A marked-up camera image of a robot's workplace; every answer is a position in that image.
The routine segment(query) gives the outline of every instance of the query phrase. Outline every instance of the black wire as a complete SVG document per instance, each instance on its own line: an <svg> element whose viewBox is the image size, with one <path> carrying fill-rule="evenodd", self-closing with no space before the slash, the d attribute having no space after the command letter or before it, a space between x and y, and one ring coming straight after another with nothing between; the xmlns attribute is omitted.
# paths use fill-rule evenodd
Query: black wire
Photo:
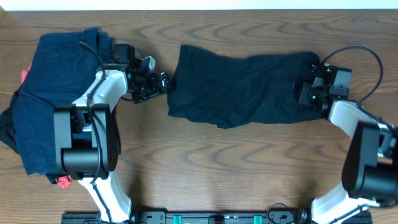
<svg viewBox="0 0 398 224"><path fill-rule="evenodd" d="M359 103L361 104L364 100L366 100L369 96L371 96L378 88L379 85L381 84L381 81L383 79L383 64L381 62L381 59L379 58L379 56L371 49L367 48L367 47L363 47L363 46L349 46L349 47L343 47L342 49L338 49L335 52L331 53L329 56L327 56L325 59L323 59L321 61L321 65L323 65L329 58L331 58L333 55L342 52L344 50L350 50L350 49L362 49L365 50L367 52L369 52L370 54L372 54L374 56L374 58L376 58L377 62L379 62L379 66L380 66L380 77L379 80L376 83L376 86L366 95L364 96L362 99L360 99Z"/></svg>
<svg viewBox="0 0 398 224"><path fill-rule="evenodd" d="M85 43L83 43L83 42L81 42L81 41L80 41L79 43L80 43L80 45L81 45L84 49L89 50L91 53L93 53L93 55L98 59L99 64L101 65L101 68L102 68L102 72L103 72L103 73L102 73L102 76L101 76L101 79L99 80L99 82L94 86L94 88L90 91L90 93L87 94L87 101L86 101L86 104L87 104L87 113L88 113L88 116L90 117L91 125L92 125L92 127L93 127L93 131L94 131L94 135L95 135L95 140L96 140L96 143L97 143L97 150L98 150L97 170L96 170L95 175L94 175L94 178L93 178L93 180L90 182L90 184L93 186L94 191L96 192L96 194L97 194L99 200L101 201L103 207L104 207L105 210L106 210L106 214L108 215L109 223L112 224L111 212L110 212L109 208L106 206L105 201L104 201L104 199L102 198L102 196L101 196L101 194L100 194L100 192L99 192L99 190L98 190L98 188L97 188L97 185L95 184L95 181L97 180L98 175L99 175L99 173L100 173L101 157L102 157L102 148L101 148L101 142L100 142L100 135L98 134L97 125L96 125L96 123L95 123L95 121L94 121L94 116L93 116L93 112L92 112L92 107L90 106L90 105L91 105L91 101L92 101L92 99L93 99L92 96L94 95L95 91L98 89L98 87L100 87L100 85L104 82L104 80L105 80L105 78L106 78L105 66L104 66L104 64L102 63L102 61L101 61L101 59L100 59L100 56L98 56L98 54L97 54L93 49L91 49L91 47L89 47L88 45L86 45Z"/></svg>
<svg viewBox="0 0 398 224"><path fill-rule="evenodd" d="M97 58L97 60L99 61L99 64L101 65L102 72L103 72L103 73L102 73L102 76L101 76L101 79L99 80L99 82L94 86L94 88L93 88L93 89L90 91L90 93L87 95L87 102L86 102L86 104L87 104L88 116L90 117L91 125L93 126L93 131L94 131L95 139L96 139L96 142L97 142L97 149L98 149L97 170L96 170L96 172L95 172L95 175L94 175L93 180L90 182L90 184L94 184L95 181L97 180L98 174L99 174L99 172L100 172L102 148L101 148L100 136L99 136L99 134L98 134L98 130L97 130L97 127L96 127L96 124L95 124L95 121L94 121L94 116L93 116L93 113L92 113L92 111L91 111L91 106L90 106L90 105L91 105L91 101L92 101L92 99L93 99L92 96L94 95L94 93L95 93L95 91L98 89L98 87L100 87L100 85L102 84L102 82L105 80L105 78L106 78L106 73L105 73L104 64L102 63L102 61L101 61L101 59L100 59L100 56L98 56L98 54L97 54L93 49L91 49L91 47L89 47L88 45L86 45L86 44L83 43L82 41L80 41L79 43L80 43L80 45L81 45L84 49L90 51L90 52Z"/></svg>
<svg viewBox="0 0 398 224"><path fill-rule="evenodd" d="M269 217L269 211L270 211L275 205L282 205L282 206L284 206L285 208L288 208L288 206L286 206L284 203L278 202L278 203L275 203L275 204L271 205L271 206L268 208L268 211L267 211L267 218L268 218L268 220L269 220L270 222L272 222L273 224L278 224L278 223L274 222L274 221Z"/></svg>
<svg viewBox="0 0 398 224"><path fill-rule="evenodd" d="M360 210L359 212L362 212L362 209L363 209L364 207L373 207L373 206L369 206L369 205L361 205L361 206L358 206L358 207L356 207L355 209L352 209L351 211L347 212L346 214L344 214L344 215L342 215L342 216L340 216L340 217L338 217L338 218L335 218L332 222L330 222L330 223L328 223L328 224L334 224L334 223L336 223L336 222L338 222L338 221L340 221L340 220L346 218L347 216L352 215L353 213L355 213L355 212L358 211L358 210Z"/></svg>
<svg viewBox="0 0 398 224"><path fill-rule="evenodd" d="M133 99L129 99L129 98L126 98L126 97L124 97L124 96L122 96L121 99L122 99L122 100L126 100L126 101L134 101Z"/></svg>
<svg viewBox="0 0 398 224"><path fill-rule="evenodd" d="M103 205L104 208L105 208L106 214L108 215L109 223L112 224L113 222L112 222L112 217L111 217L111 210L108 208L108 206L106 206L105 201L104 201L104 199L102 198L102 196L101 196L101 194L100 194L100 191L99 191L98 188L97 188L97 185L96 185L95 183L92 184L92 185L93 185L93 189L94 189L95 193L97 194L97 196L98 196L100 202L102 203L102 205Z"/></svg>
<svg viewBox="0 0 398 224"><path fill-rule="evenodd" d="M110 55L110 54L107 54L107 53L104 53L104 52L96 52L98 55L105 55L105 56L108 56L108 57L110 57L112 60L114 60L116 63L121 63L120 61L119 61L119 59L117 59L116 57L114 57L113 55Z"/></svg>

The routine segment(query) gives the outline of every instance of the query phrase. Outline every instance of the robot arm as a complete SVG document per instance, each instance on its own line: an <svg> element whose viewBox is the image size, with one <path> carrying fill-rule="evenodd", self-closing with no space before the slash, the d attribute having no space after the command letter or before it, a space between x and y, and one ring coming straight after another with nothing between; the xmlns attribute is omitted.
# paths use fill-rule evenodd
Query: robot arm
<svg viewBox="0 0 398 224"><path fill-rule="evenodd" d="M350 78L350 70L325 64L315 72L312 85L303 84L299 102L318 110L352 142L341 183L313 200L310 211L301 209L298 223L340 224L369 207L389 207L398 198L398 169L377 161L396 161L396 130L357 102L345 100Z"/></svg>
<svg viewBox="0 0 398 224"><path fill-rule="evenodd" d="M394 167L377 162L377 157L391 156L395 139L384 123L360 105L337 100L328 120L353 139L343 168L342 182L311 204L311 218L316 223L342 223L347 218L380 207L397 198L398 175Z"/></svg>
<svg viewBox="0 0 398 224"><path fill-rule="evenodd" d="M134 216L132 201L115 171L120 143L112 112L126 93L131 94L131 101L140 103L167 93L171 84L166 73L158 77L151 73L155 67L152 57L136 59L133 46L115 44L112 60L113 63L103 64L105 76L103 70L98 71L79 99L55 110L55 147L58 168L87 189L101 211L101 220L122 223Z"/></svg>

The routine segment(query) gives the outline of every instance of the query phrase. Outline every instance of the folded clothing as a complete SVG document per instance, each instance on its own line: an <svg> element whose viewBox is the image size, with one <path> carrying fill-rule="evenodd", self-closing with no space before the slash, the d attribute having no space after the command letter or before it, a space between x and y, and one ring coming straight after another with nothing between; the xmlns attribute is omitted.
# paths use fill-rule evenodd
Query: folded clothing
<svg viewBox="0 0 398 224"><path fill-rule="evenodd" d="M298 104L300 84L313 81L316 64L311 52L235 59L182 45L169 116L225 129L320 119L311 106Z"/></svg>
<svg viewBox="0 0 398 224"><path fill-rule="evenodd" d="M53 112L79 98L94 82L99 62L82 48L111 53L113 40L97 28L84 32L45 34L12 110L17 150L27 174L58 173ZM103 62L109 57L102 55Z"/></svg>
<svg viewBox="0 0 398 224"><path fill-rule="evenodd" d="M15 140L15 126L12 118L12 111L19 97L19 90L13 94L9 107L0 115L0 141L8 145L15 153L19 154L17 143Z"/></svg>

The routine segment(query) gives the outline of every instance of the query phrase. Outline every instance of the red fabric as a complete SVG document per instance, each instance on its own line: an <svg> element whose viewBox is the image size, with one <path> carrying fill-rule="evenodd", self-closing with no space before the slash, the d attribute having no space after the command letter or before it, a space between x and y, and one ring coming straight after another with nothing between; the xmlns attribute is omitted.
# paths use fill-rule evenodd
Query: red fabric
<svg viewBox="0 0 398 224"><path fill-rule="evenodd" d="M65 177L59 177L55 181L63 189L66 189L70 185L70 183L72 182L72 177L70 175L65 176Z"/></svg>

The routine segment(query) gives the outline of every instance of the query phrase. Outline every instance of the wooden surface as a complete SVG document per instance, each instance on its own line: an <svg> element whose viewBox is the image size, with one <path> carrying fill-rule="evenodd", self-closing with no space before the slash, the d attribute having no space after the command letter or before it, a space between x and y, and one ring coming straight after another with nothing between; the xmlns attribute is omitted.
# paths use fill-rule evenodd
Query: wooden surface
<svg viewBox="0 0 398 224"><path fill-rule="evenodd" d="M4 17L4 15L5 15L5 11L4 11L4 9L0 6L0 24L2 23L2 18Z"/></svg>
<svg viewBox="0 0 398 224"><path fill-rule="evenodd" d="M397 11L123 11L11 12L0 27L0 110L20 85L21 70L48 32L98 26L117 42L141 49L173 74L180 44L230 57L311 50L321 58L348 45L377 52L384 81L365 102L398 124ZM379 69L352 50L330 63L353 69L352 98L364 96ZM168 210L265 210L297 207L331 190L341 177L350 140L324 121L248 124L218 129L167 116L166 96L140 105L121 101L118 125L124 190L140 206ZM0 223L59 223L65 211L95 211L76 181L62 190L45 177L26 176L20 157L0 143ZM374 210L375 223L397 223L397 210Z"/></svg>

